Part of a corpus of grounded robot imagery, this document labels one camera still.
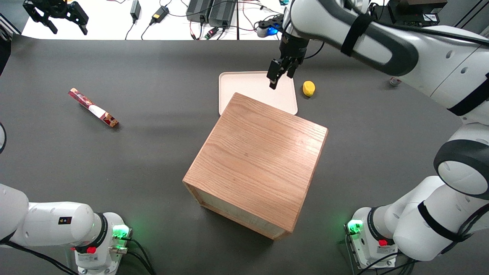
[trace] cable connector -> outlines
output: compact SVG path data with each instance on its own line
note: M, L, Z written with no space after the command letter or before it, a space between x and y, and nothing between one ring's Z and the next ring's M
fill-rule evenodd
M217 31L219 30L219 27L214 27L210 31L207 32L207 34L204 36L207 40L209 40L211 37L216 35Z
M135 24L136 20L139 19L140 14L141 14L141 5L139 4L139 0L134 0L133 5L131 6L131 17L133 18L133 24Z
M168 13L170 13L170 10L167 7L161 6L151 17L150 25L160 23L168 15Z

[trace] dark gray table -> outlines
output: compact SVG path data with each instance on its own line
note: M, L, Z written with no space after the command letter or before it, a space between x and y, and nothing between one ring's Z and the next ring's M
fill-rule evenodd
M158 274L349 275L342 224L435 174L460 126L407 85L326 46L297 71L298 116L330 132L295 232L267 238L200 207L181 180L219 118L218 76L266 70L277 42L49 41L16 37L0 77L7 147L0 182L33 202L119 213ZM310 45L314 52L318 43ZM301 84L312 80L306 99ZM76 87L120 121L110 129L67 95ZM418 263L414 275L486 274L486 232ZM60 247L36 248L65 261ZM1 274L61 274L0 249ZM144 274L130 256L121 275Z

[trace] red button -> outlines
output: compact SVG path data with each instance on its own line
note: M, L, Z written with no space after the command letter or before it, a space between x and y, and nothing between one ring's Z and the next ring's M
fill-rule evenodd
M94 254L95 251L97 251L97 248L96 247L91 246L91 247L87 248L87 253L88 254Z

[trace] white table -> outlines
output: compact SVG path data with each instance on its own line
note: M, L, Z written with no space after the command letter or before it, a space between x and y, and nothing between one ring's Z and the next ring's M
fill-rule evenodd
M127 31L133 24L132 18L129 14L132 0L126 0L122 4L114 1L107 0L77 0L83 10L89 16L89 22L87 24L88 34L83 35L79 27L65 19L51 19L54 25L58 28L58 33L53 34L48 27L45 27L42 23L36 23L29 18L25 25L22 35L38 38L38 39L70 39L70 40L123 40ZM162 5L167 5L170 0L161 0ZM189 0L182 0L185 4L188 4ZM129 32L128 40L140 40L141 34L148 26L151 16L158 10L160 4L158 0L139 0L141 5L141 14L139 20L136 22L132 30ZM251 30L252 24L246 19L245 15L250 19L251 23L255 23L259 20L263 20L269 15L276 14L269 9L264 8L260 10L260 5L270 9L283 13L284 7L280 5L278 0L261 0L245 2L239 0L239 22L240 28ZM168 4L170 14L185 15L187 7L180 0L172 0ZM232 26L236 26L236 11L233 16ZM175 17L168 15L163 19L161 23L155 23L148 28L143 36L144 40L192 40L190 36L190 23L186 17ZM198 36L200 31L200 24L192 24L193 32ZM202 37L212 27L209 24L205 24L202 30ZM236 40L237 29L232 27L223 34L220 40ZM254 31L240 30L241 40L276 40L276 36L270 36L266 38L259 38Z

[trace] wooden box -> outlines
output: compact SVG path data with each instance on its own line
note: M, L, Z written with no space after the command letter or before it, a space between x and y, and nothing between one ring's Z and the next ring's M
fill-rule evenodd
M294 230L327 131L235 93L183 183L203 207L282 238Z

